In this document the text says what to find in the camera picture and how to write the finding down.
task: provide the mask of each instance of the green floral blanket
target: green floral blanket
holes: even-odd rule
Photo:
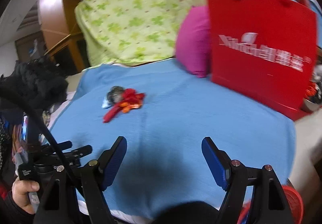
[[[172,57],[191,6],[206,0],[84,0],[75,9],[91,65],[129,66]]]

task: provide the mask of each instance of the black cable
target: black cable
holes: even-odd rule
[[[80,182],[75,177],[73,171],[71,170],[69,163],[65,156],[63,155],[62,151],[60,150],[55,138],[50,133],[44,122],[40,119],[40,117],[37,115],[36,111],[30,107],[30,105],[18,94],[16,94],[14,91],[5,88],[0,85],[0,98],[5,98],[8,101],[12,102],[13,104],[16,104],[20,109],[22,109],[38,126],[40,132],[46,137],[49,144],[53,147],[54,151],[57,153],[57,156],[62,162],[62,165],[64,166],[66,173],[70,180],[74,183],[75,187],[79,191],[80,194],[83,194],[83,190],[81,187]]]

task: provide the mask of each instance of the pink pillow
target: pink pillow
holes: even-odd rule
[[[191,8],[182,22],[175,44],[175,55],[188,72],[198,78],[210,70],[210,20],[207,6]]]

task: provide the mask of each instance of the human hand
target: human hand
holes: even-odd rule
[[[19,177],[12,185],[12,198],[14,202],[29,214],[35,214],[28,197],[28,192],[38,191],[39,184],[35,181],[21,181]]]

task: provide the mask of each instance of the finger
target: finger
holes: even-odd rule
[[[15,181],[12,189],[19,195],[39,190],[39,184],[35,181]]]

